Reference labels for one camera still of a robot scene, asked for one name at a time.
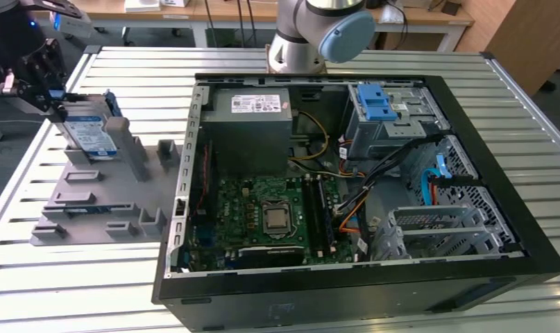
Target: power cable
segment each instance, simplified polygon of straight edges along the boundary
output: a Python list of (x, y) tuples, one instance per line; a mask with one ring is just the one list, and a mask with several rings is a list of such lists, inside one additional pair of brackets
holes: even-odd
[(213, 29), (212, 14), (209, 13), (209, 4), (208, 4), (208, 0), (205, 0), (205, 11), (208, 12), (209, 27), (211, 27), (211, 29), (212, 29), (213, 47), (217, 47), (216, 31), (215, 31), (215, 29)]
[(253, 47), (257, 47), (257, 36), (255, 33), (255, 21), (253, 21), (253, 11), (251, 10), (251, 0), (247, 0), (247, 6), (249, 7), (249, 18), (251, 18), (251, 29), (253, 30)]
[(240, 46), (244, 49), (244, 27), (243, 27), (243, 10), (240, 9), (240, 0), (236, 0), (239, 7), (239, 22), (240, 22)]
[(401, 13), (401, 15), (403, 15), (403, 28), (401, 28), (401, 37), (399, 38), (399, 43), (397, 43), (397, 45), (395, 46), (395, 48), (391, 50), (391, 51), (396, 51), (400, 47), (401, 47), (401, 45), (403, 45), (403, 43), (405, 42), (405, 40), (407, 40), (407, 34), (408, 34), (408, 32), (409, 32), (409, 24), (407, 23), (407, 16), (405, 16), (405, 12), (397, 7), (397, 6), (395, 6), (391, 2), (388, 2), (387, 1), (387, 4), (391, 6), (391, 7), (393, 7), (396, 10), (399, 10), (399, 12)]

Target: ram slot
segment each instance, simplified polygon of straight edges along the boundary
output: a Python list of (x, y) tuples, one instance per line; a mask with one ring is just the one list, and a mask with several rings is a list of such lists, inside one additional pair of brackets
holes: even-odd
[(331, 253), (328, 239), (325, 237), (325, 224), (323, 222), (323, 211), (320, 209), (319, 181), (304, 179), (301, 182), (301, 195), (304, 200), (304, 216), (307, 218), (308, 246), (311, 254), (323, 257)]
[(333, 253), (335, 252), (335, 235), (333, 235), (333, 227), (332, 227), (332, 213), (328, 208), (327, 197), (325, 197), (325, 187), (323, 185), (323, 179), (320, 178), (320, 176), (316, 178), (316, 190), (319, 193), (317, 196), (320, 198), (319, 200), (320, 207), (317, 207), (317, 209), (320, 209), (320, 212), (321, 212), (320, 216), (323, 219), (323, 227), (325, 229), (325, 237), (327, 237), (327, 244), (328, 244), (328, 248), (325, 250), (328, 250), (329, 253)]

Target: green motherboard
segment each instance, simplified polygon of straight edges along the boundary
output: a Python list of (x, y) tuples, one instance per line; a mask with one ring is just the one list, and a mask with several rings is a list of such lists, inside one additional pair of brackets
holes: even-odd
[[(301, 264), (331, 264), (352, 261), (349, 240), (337, 237), (329, 253), (311, 248), (327, 237), (311, 232), (311, 215), (303, 195), (303, 178), (223, 178), (219, 180), (215, 222), (197, 228), (199, 270), (228, 269), (228, 256), (240, 248), (255, 246), (297, 246), (304, 248)], [(323, 182), (327, 212), (339, 202), (337, 183), (327, 177)]]

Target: yellow wire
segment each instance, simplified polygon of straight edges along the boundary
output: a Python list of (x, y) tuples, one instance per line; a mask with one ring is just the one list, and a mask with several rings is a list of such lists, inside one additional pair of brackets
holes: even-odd
[(356, 210), (360, 208), (361, 204), (364, 203), (367, 197), (368, 197), (368, 194), (365, 194), (364, 198), (360, 200), (360, 202), (353, 207), (353, 209), (349, 212), (349, 214), (345, 216), (345, 219), (344, 219), (344, 221), (341, 222), (341, 224), (339, 226), (339, 231), (349, 231), (349, 232), (352, 231), (352, 229), (344, 228), (344, 227), (345, 227), (345, 224), (347, 224), (348, 220), (352, 218), (353, 213), (356, 213)]
[(315, 117), (308, 112), (299, 111), (299, 113), (305, 114), (307, 117), (319, 126), (320, 130), (323, 131), (323, 135), (325, 136), (325, 143), (323, 144), (323, 148), (321, 148), (319, 153), (308, 155), (308, 156), (301, 156), (301, 157), (289, 157), (288, 160), (291, 160), (291, 161), (312, 160), (313, 158), (317, 158), (320, 155), (323, 155), (323, 153), (327, 151), (327, 147), (328, 147), (328, 135), (327, 135), (325, 128), (323, 127), (320, 122), (315, 119)]

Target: blue drive bay latch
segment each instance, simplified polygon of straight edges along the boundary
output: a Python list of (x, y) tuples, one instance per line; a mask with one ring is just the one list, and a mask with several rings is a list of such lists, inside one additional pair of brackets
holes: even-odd
[(357, 86), (357, 96), (365, 109), (365, 120), (396, 120), (397, 114), (389, 105), (389, 96), (380, 85), (367, 84)]

